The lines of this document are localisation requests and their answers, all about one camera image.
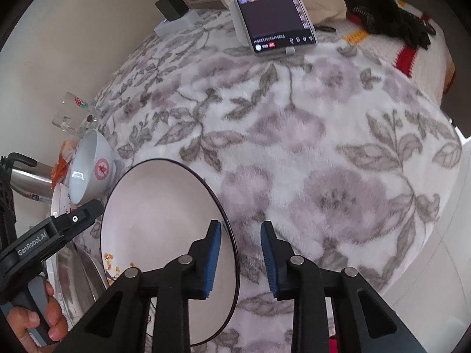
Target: human hand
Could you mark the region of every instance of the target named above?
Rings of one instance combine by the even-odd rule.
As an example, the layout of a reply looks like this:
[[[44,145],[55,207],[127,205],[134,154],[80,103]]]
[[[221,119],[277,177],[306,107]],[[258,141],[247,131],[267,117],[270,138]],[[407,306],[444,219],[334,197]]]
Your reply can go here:
[[[59,303],[53,298],[53,287],[49,282],[45,282],[45,286],[49,297],[46,308],[46,320],[50,324],[49,338],[53,341],[60,341],[67,336],[67,320],[62,314]],[[48,347],[38,347],[29,335],[27,329],[39,326],[39,316],[36,312],[15,306],[8,313],[6,320],[28,353],[50,353],[57,346],[57,344],[54,344]]]

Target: beige wall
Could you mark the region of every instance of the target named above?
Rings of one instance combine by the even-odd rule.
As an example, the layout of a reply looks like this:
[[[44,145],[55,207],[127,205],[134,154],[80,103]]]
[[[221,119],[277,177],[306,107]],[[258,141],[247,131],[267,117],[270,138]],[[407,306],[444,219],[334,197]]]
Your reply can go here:
[[[53,165],[64,133],[51,124],[67,91],[91,101],[160,22],[155,0],[35,0],[0,52],[0,155]],[[45,218],[15,196],[17,230]]]

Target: large plate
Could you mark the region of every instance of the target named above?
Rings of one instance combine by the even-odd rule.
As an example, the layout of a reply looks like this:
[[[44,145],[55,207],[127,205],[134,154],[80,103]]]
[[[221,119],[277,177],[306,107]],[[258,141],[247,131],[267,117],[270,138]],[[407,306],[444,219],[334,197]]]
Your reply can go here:
[[[186,254],[206,235],[211,220],[222,234],[213,291],[205,301],[190,300],[190,343],[214,338],[229,322],[239,294],[236,242],[214,193],[188,167],[168,159],[151,159],[131,168],[113,189],[101,228],[101,252],[112,284],[128,267],[162,268]],[[152,335],[155,299],[147,332]]]

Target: black power adapter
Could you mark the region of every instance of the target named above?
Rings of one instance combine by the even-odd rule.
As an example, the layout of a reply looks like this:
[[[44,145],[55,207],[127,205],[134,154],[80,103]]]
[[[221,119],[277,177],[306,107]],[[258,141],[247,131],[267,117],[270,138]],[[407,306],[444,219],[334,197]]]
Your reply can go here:
[[[183,0],[158,0],[155,6],[159,8],[167,21],[175,21],[188,13],[188,5]]]

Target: glass with red logo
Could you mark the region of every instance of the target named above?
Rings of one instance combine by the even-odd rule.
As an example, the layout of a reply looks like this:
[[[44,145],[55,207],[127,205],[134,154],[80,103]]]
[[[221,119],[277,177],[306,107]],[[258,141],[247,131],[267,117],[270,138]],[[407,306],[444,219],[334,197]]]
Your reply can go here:
[[[72,135],[82,137],[88,130],[98,126],[100,111],[67,92],[60,103],[52,124]]]

